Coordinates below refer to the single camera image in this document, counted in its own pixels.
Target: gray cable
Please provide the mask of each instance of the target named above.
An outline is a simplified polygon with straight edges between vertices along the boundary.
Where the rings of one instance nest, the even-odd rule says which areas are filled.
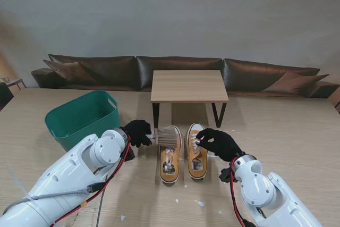
[[[65,195],[72,195],[72,194],[88,194],[88,193],[89,193],[89,189],[85,188],[85,189],[80,189],[80,190],[77,190],[77,191],[66,191],[66,192],[59,192],[57,194],[44,194],[44,195],[40,195],[40,196],[34,196],[34,197],[31,197],[31,199],[33,199],[33,200],[47,199],[47,198],[51,198],[51,197],[58,197],[58,196],[65,196]],[[25,199],[21,199],[21,200],[18,200],[16,202],[13,202],[8,207],[6,207],[6,209],[3,212],[3,215],[6,214],[7,211],[11,207],[14,207],[18,204],[25,203],[25,202],[28,202],[28,201],[30,201],[30,199],[25,198]]]
[[[100,203],[99,203],[99,208],[98,208],[98,215],[97,215],[97,224],[96,227],[99,227],[99,218],[100,218],[100,211],[101,211],[101,206],[103,205],[103,199],[104,199],[104,193],[105,189],[101,193],[101,198],[100,198]]]

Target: brown leather couch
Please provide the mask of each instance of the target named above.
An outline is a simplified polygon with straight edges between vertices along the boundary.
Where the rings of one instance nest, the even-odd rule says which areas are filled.
[[[31,72],[40,88],[103,89],[151,91],[154,70],[220,70],[229,95],[328,98],[338,87],[334,83],[317,82],[299,95],[268,93],[266,89],[287,71],[300,75],[316,75],[320,69],[280,66],[226,58],[195,57],[71,57],[49,55],[51,61],[80,63],[97,81],[95,85],[70,84],[52,69]]]

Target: throw pillow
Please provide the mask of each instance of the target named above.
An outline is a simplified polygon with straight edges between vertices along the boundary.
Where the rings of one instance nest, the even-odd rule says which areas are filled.
[[[286,72],[279,80],[263,91],[272,93],[299,94],[304,87],[325,78],[329,74],[323,75],[299,75],[292,72]]]
[[[81,85],[93,85],[97,83],[78,62],[62,64],[54,61],[43,61],[69,83]]]

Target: shoe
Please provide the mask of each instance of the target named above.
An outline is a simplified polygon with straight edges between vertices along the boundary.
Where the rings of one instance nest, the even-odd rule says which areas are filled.
[[[203,180],[207,174],[208,151],[196,145],[196,135],[204,129],[202,124],[194,123],[186,134],[188,143],[188,170],[190,177],[194,181]]]
[[[179,178],[179,157],[182,146],[182,136],[180,130],[176,126],[174,127],[177,134],[177,147],[170,148],[165,146],[159,146],[160,154],[160,178],[166,186],[172,186]]]

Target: brush bristles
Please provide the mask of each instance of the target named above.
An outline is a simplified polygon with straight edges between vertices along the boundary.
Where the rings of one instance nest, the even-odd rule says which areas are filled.
[[[155,129],[155,138],[159,146],[177,147],[177,133],[174,127]]]

